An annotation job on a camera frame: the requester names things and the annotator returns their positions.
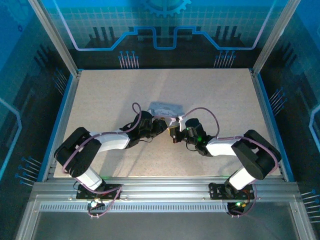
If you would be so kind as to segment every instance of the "glass panel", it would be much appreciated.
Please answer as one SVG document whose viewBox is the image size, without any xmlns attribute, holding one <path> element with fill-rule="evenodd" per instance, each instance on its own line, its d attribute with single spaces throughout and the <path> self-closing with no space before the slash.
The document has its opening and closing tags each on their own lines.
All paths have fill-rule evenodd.
<svg viewBox="0 0 320 240">
<path fill-rule="evenodd" d="M 253 67 L 287 0 L 43 0 L 80 69 Z"/>
<path fill-rule="evenodd" d="M 41 212 L 34 239 L 104 239 L 106 233 L 109 239 L 131 240 L 300 239 L 292 219 L 288 204 L 260 202 L 239 219 L 217 212 L 126 212 L 107 213 L 93 221 L 85 212 Z M 70 223 L 77 224 L 76 230 Z"/>
<path fill-rule="evenodd" d="M 282 106 L 273 113 L 293 175 L 302 192 L 316 189 L 317 193 L 320 192 L 319 12 L 319 1 L 300 2 L 261 71 L 269 98 L 280 90 L 280 97 L 276 98 L 283 100 L 277 104 Z"/>
<path fill-rule="evenodd" d="M 0 21 L 0 236 L 14 239 L 70 73 L 28 1 L 0 1 Z"/>
</svg>

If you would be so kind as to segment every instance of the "work surface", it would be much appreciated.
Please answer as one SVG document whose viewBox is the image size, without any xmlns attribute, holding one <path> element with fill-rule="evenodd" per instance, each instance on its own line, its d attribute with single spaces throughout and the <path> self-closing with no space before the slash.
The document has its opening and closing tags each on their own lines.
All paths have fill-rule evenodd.
<svg viewBox="0 0 320 240">
<path fill-rule="evenodd" d="M 64 139 L 78 127 L 117 130 L 134 120 L 133 102 L 147 110 L 152 101 L 182 105 L 185 113 L 196 107 L 210 109 L 219 121 L 220 137 L 254 129 L 270 140 L 248 69 L 84 70 Z M 216 133 L 208 112 L 197 110 L 189 117 L 198 118 L 207 134 Z M 229 176 L 242 165 L 235 156 L 204 157 L 187 150 L 183 142 L 173 144 L 165 131 L 151 143 L 101 152 L 91 166 L 103 177 L 152 177 Z M 61 165 L 54 176 L 65 177 Z"/>
</svg>

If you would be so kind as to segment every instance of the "aluminum frame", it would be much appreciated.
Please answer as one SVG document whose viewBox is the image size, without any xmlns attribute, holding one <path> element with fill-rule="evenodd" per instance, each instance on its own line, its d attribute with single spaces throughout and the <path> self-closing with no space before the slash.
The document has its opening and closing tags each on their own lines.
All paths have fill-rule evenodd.
<svg viewBox="0 0 320 240">
<path fill-rule="evenodd" d="M 71 74 L 75 77 L 73 83 L 67 93 L 66 104 L 63 107 L 61 119 L 59 119 L 58 130 L 55 135 L 53 145 L 50 151 L 48 165 L 45 169 L 45 174 L 42 178 L 43 182 L 36 182 L 33 186 L 29 201 L 27 203 L 23 219 L 20 224 L 16 239 L 32 239 L 36 229 L 39 212 L 46 212 L 46 206 L 53 206 L 56 209 L 50 209 L 54 212 L 85 212 L 87 201 L 76 200 L 76 190 L 73 189 L 74 180 L 70 178 L 53 179 L 49 178 L 51 170 L 54 169 L 55 161 L 53 152 L 63 140 L 64 132 L 67 127 L 68 118 L 71 112 L 72 103 L 76 95 L 76 89 L 79 81 L 78 69 L 66 47 L 57 29 L 51 22 L 47 11 L 42 3 L 38 0 L 29 0 L 39 20 L 47 31 L 49 37 L 57 48 L 63 61 L 67 65 Z M 289 0 L 280 18 L 278 19 L 274 29 L 272 30 L 265 46 L 263 47 L 253 70 L 258 73 L 276 42 L 281 36 L 283 30 L 288 24 L 291 16 L 295 12 L 300 0 Z M 256 94 L 262 109 L 262 113 L 267 125 L 272 143 L 279 148 L 276 134 L 273 130 L 268 108 L 261 93 L 257 75 L 252 74 L 253 84 Z M 280 162 L 282 174 L 285 180 L 288 181 L 288 173 Z M 308 219 L 307 211 L 302 202 L 298 185 L 295 182 L 286 182 L 282 176 L 269 176 L 264 181 L 257 182 L 257 202 L 289 202 L 292 210 L 292 217 L 295 221 L 299 237 L 301 239 L 316 239 L 312 230 L 312 226 Z M 196 206 L 195 211 L 203 211 L 201 206 L 220 206 L 221 210 L 225 210 L 224 206 L 230 200 L 210 200 L 208 184 L 209 183 L 224 183 L 224 177 L 112 177 L 106 181 L 108 183 L 123 184 L 123 192 L 120 200 L 116 201 L 115 206 L 123 205 L 139 205 L 147 206 L 156 203 L 159 206 L 181 206 L 188 204 Z M 79 208 L 70 208 L 70 205 L 80 206 Z"/>
<path fill-rule="evenodd" d="M 112 177 L 108 183 L 123 184 L 120 200 L 116 201 L 113 212 L 226 212 L 230 200 L 210 200 L 209 183 L 224 183 L 223 177 Z M 39 212 L 86 212 L 88 201 L 76 200 L 73 179 L 52 179 L 36 182 L 26 206 L 17 240 L 32 239 Z M 301 219 L 297 226 L 301 239 L 312 238 L 312 228 L 305 226 L 306 216 L 298 185 L 279 179 L 267 179 L 256 183 L 257 202 L 290 202 L 294 219 Z M 148 209 L 157 205 L 156 210 Z"/>
<path fill-rule="evenodd" d="M 257 60 L 254 63 L 253 71 L 258 74 L 264 64 L 266 63 L 267 59 L 269 58 L 272 50 L 274 49 L 275 45 L 277 44 L 279 38 L 284 33 L 284 30 L 289 23 L 291 17 L 295 13 L 299 3 L 301 0 L 289 0 L 278 20 L 276 21 L 272 32 L 270 33 L 268 39 L 266 40 L 262 51 L 260 52 Z"/>
<path fill-rule="evenodd" d="M 41 0 L 28 0 L 31 7 L 33 8 L 35 14 L 37 15 L 39 21 L 41 22 L 46 33 L 50 37 L 52 43 L 54 44 L 56 50 L 60 54 L 62 60 L 64 61 L 66 67 L 72 74 L 76 77 L 78 74 L 78 68 L 75 64 L 73 58 L 71 57 L 66 44 L 64 43 L 62 37 L 60 36 L 56 26 L 53 24 L 49 17 L 49 14 L 44 7 Z"/>
</svg>

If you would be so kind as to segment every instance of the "metal pins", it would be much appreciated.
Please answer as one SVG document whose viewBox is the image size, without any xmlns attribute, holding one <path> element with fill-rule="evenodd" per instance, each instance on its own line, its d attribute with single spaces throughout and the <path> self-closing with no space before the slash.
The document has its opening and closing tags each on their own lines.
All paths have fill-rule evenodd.
<svg viewBox="0 0 320 240">
<path fill-rule="evenodd" d="M 37 181 L 38 174 L 41 168 L 41 162 L 35 160 L 33 157 L 29 156 L 27 159 L 25 157 L 21 158 L 22 162 L 25 162 L 25 166 L 19 165 L 18 171 L 23 170 L 22 176 L 19 173 L 14 175 L 15 178 L 20 179 L 21 185 L 33 186 L 33 183 Z"/>
<path fill-rule="evenodd" d="M 53 74 L 54 76 L 52 77 L 52 80 L 54 82 L 55 88 L 59 91 L 61 95 L 64 95 L 68 84 L 67 78 L 58 68 L 55 69 L 55 72 Z"/>
<path fill-rule="evenodd" d="M 315 205 L 315 206 L 308 206 L 305 209 L 313 209 L 313 208 L 319 208 L 319 207 L 320 207 L 320 205 Z"/>
<path fill-rule="evenodd" d="M 270 97 L 269 102 L 274 116 L 278 115 L 285 108 L 285 102 L 288 101 L 287 98 L 284 99 L 285 96 L 283 87 L 281 87 L 275 90 L 275 93 Z"/>
<path fill-rule="evenodd" d="M 307 214 L 320 213 L 320 210 L 318 210 L 318 211 L 307 211 L 306 213 L 307 213 Z"/>
<path fill-rule="evenodd" d="M 313 203 L 319 204 L 319 199 L 317 198 L 317 199 L 314 200 L 314 201 L 305 202 L 304 205 L 306 205 L 306 204 L 313 204 Z"/>
<path fill-rule="evenodd" d="M 118 56 L 118 60 L 120 63 L 121 69 L 138 69 L 139 68 L 139 57 L 135 55 L 135 51 L 125 51 L 125 55 L 123 51 L 119 51 L 120 56 Z"/>
<path fill-rule="evenodd" d="M 226 50 L 226 51 L 221 50 L 219 55 L 215 56 L 213 68 L 214 69 L 231 68 L 232 65 L 234 64 L 235 58 L 236 56 L 235 56 L 234 50 L 231 51 L 231 54 L 229 50 Z"/>
<path fill-rule="evenodd" d="M 305 193 L 301 194 L 301 196 L 304 196 L 307 194 L 316 194 L 316 190 L 312 189 L 312 191 L 305 192 Z"/>
<path fill-rule="evenodd" d="M 312 198 L 316 198 L 316 197 L 319 197 L 320 195 L 314 195 L 314 196 L 309 196 L 309 197 L 305 197 L 305 198 L 302 198 L 303 200 L 307 200 L 307 199 L 312 199 Z"/>
</svg>

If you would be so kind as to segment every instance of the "black mounting bracket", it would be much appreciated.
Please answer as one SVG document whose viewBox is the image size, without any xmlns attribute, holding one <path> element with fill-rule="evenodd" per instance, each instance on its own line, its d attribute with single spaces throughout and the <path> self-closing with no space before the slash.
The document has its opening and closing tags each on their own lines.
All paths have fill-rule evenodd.
<svg viewBox="0 0 320 240">
<path fill-rule="evenodd" d="M 209 187 L 209 194 L 211 200 L 253 200 L 255 199 L 254 190 L 251 185 L 245 186 L 242 190 L 238 193 L 234 194 L 233 198 L 230 198 L 227 191 L 225 184 L 216 184 L 210 183 Z"/>
<path fill-rule="evenodd" d="M 119 188 L 121 187 L 121 184 L 104 184 L 103 187 L 97 189 L 97 191 L 99 192 L 104 192 L 110 189 L 114 189 L 114 188 Z M 101 200 L 113 200 L 116 197 L 117 191 L 112 191 L 108 194 L 96 194 L 96 193 L 92 193 L 91 191 L 87 190 L 85 187 L 83 187 L 81 184 L 79 184 L 78 186 L 78 190 L 76 193 L 76 199 L 77 200 L 92 200 L 95 198 L 99 198 Z"/>
</svg>

